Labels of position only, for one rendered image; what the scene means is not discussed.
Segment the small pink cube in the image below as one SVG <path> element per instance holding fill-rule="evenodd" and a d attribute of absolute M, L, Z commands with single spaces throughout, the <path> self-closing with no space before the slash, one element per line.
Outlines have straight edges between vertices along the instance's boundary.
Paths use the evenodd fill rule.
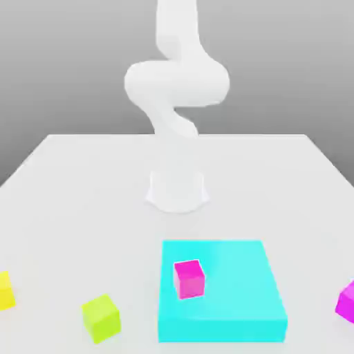
<path fill-rule="evenodd" d="M 174 286 L 180 300 L 205 294 L 205 273 L 198 259 L 174 263 Z"/>

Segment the small lime cube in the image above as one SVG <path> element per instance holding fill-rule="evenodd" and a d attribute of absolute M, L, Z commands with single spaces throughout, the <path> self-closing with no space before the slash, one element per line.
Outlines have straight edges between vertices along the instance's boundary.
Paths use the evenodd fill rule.
<path fill-rule="evenodd" d="M 107 294 L 83 304 L 82 316 L 94 344 L 118 334 L 122 329 L 120 312 Z"/>

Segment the small yellow cube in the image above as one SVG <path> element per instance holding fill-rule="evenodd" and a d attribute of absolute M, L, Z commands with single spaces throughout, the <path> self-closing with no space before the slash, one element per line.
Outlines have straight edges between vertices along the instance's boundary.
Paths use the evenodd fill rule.
<path fill-rule="evenodd" d="M 0 272 L 0 310 L 15 306 L 15 296 L 8 271 Z"/>

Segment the small magenta cube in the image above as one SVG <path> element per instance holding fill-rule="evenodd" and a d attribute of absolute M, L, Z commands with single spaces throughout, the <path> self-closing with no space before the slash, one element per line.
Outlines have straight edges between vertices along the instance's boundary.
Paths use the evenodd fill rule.
<path fill-rule="evenodd" d="M 354 280 L 340 292 L 335 312 L 354 324 Z"/>

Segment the large cyan box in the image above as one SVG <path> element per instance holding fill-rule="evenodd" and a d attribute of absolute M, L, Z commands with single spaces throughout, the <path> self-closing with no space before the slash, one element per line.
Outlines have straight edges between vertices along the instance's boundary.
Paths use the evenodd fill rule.
<path fill-rule="evenodd" d="M 205 274 L 205 294 L 179 299 L 173 266 L 194 259 Z M 283 342 L 287 327 L 261 241 L 163 241 L 159 342 Z"/>

